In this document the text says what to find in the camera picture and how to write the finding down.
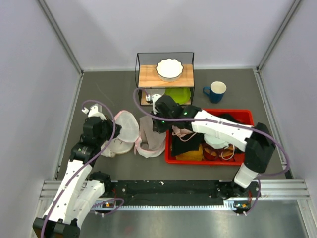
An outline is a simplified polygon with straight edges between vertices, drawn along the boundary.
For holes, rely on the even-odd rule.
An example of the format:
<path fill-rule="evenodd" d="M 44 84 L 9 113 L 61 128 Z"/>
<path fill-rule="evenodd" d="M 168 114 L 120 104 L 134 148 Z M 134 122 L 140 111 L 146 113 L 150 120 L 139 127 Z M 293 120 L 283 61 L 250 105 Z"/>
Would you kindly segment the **taupe grey bra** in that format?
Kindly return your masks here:
<path fill-rule="evenodd" d="M 151 117 L 141 117 L 139 123 L 142 149 L 156 151 L 165 146 L 166 133 L 159 133 L 153 130 L 153 121 Z"/>

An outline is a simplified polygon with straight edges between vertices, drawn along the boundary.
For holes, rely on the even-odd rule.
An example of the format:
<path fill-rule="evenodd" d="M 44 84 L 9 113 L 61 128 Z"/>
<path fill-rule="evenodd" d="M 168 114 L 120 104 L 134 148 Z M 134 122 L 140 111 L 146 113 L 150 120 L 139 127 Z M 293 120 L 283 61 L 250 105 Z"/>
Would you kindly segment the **pink bra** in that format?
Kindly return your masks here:
<path fill-rule="evenodd" d="M 177 136 L 182 142 L 187 142 L 189 141 L 191 138 L 193 138 L 197 133 L 190 131 L 188 129 L 180 129 L 176 126 L 172 126 L 172 135 L 173 136 Z"/>

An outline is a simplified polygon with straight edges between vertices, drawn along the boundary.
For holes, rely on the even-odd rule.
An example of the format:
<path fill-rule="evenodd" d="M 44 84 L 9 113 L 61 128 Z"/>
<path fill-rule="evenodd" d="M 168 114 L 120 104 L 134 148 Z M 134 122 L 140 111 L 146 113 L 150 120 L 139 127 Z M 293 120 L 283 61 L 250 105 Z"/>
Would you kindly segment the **white mesh laundry bag pink zipper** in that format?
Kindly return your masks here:
<path fill-rule="evenodd" d="M 140 124 L 129 111 L 122 110 L 118 112 L 114 119 L 116 124 L 122 126 L 120 135 L 117 139 L 124 142 L 134 143 L 132 150 L 135 154 L 139 154 L 145 158 L 153 158 L 159 156 L 165 151 L 165 146 L 156 151 L 149 151 L 141 148 Z"/>

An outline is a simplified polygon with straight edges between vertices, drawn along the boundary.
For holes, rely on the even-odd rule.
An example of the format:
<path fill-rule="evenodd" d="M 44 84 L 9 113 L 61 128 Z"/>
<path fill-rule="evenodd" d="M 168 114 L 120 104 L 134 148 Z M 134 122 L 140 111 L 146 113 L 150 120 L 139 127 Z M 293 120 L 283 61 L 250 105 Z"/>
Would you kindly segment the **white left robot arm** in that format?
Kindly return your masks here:
<path fill-rule="evenodd" d="M 83 133 L 69 156 L 65 176 L 44 215 L 33 222 L 39 238 L 77 238 L 86 216 L 100 196 L 112 192 L 108 174 L 91 172 L 96 159 L 118 136 L 114 119 L 97 114 L 83 124 Z"/>

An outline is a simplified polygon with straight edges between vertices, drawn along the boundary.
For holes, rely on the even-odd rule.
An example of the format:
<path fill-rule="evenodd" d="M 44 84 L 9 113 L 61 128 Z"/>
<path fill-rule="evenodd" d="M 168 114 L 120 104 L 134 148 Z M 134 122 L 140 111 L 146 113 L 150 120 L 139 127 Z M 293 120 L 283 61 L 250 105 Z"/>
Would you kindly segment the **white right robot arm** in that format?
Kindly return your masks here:
<path fill-rule="evenodd" d="M 230 187 L 220 187 L 218 190 L 224 198 L 243 196 L 249 191 L 252 180 L 266 171 L 275 151 L 266 125 L 239 124 L 214 116 L 199 107 L 182 107 L 168 95 L 154 94 L 148 100 L 153 104 L 151 114 L 155 131 L 172 129 L 179 136 L 203 134 L 204 141 L 212 148 L 220 141 L 244 152 L 244 162 Z"/>

